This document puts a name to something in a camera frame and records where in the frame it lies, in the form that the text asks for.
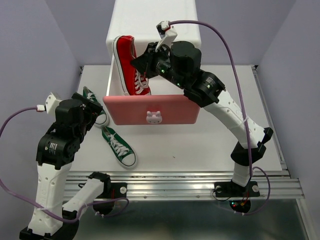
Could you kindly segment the red sneaker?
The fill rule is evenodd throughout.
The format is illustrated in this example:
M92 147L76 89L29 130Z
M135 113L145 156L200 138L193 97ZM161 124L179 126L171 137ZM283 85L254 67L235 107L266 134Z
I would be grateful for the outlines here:
M149 80L131 65L131 61L137 57L135 38L131 35L117 36L113 40L112 50L124 95L151 95Z

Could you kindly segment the pink drawer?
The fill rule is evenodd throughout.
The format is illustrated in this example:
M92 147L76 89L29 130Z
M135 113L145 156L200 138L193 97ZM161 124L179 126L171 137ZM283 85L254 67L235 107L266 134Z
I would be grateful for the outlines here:
M125 95L113 57L103 97L107 111L116 125L194 124L200 107L184 96L183 90L160 76L149 80L151 95Z

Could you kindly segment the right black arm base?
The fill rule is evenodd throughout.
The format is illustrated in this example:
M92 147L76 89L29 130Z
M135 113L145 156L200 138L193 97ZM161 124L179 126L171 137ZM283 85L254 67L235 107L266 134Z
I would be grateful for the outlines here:
M258 198L261 194L256 181L250 181L245 187L232 181L218 181L214 184L212 196L220 202L228 201L234 212L245 215L251 209L251 198Z

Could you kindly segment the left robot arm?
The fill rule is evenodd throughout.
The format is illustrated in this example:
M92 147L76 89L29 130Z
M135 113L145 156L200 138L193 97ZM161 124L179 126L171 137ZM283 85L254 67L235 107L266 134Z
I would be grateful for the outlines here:
M110 176L93 172L80 191L63 203L66 180L75 154L103 107L79 93L65 100L50 94L45 110L54 114L55 122L37 146L37 205L30 223L20 231L19 239L72 240L87 207L98 196L106 197L111 193Z

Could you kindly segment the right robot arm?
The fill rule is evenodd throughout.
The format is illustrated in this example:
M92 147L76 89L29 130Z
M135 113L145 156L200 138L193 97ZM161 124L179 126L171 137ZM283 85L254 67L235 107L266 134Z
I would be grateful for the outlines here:
M266 152L265 143L273 135L270 127L261 127L233 100L222 81L201 69L201 51L192 43L177 41L171 46L147 45L145 52L131 65L148 79L161 76L183 90L190 101L215 116L236 137L230 157L234 161L231 192L242 195L248 190L250 168Z

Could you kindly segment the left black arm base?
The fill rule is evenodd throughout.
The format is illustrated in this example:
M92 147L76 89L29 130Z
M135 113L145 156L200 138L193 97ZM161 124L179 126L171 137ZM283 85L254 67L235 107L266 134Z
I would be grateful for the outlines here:
M110 218L122 214L129 205L127 188L128 184L126 182L112 182L110 187L95 199L95 202L108 202L93 205L94 214L101 218Z

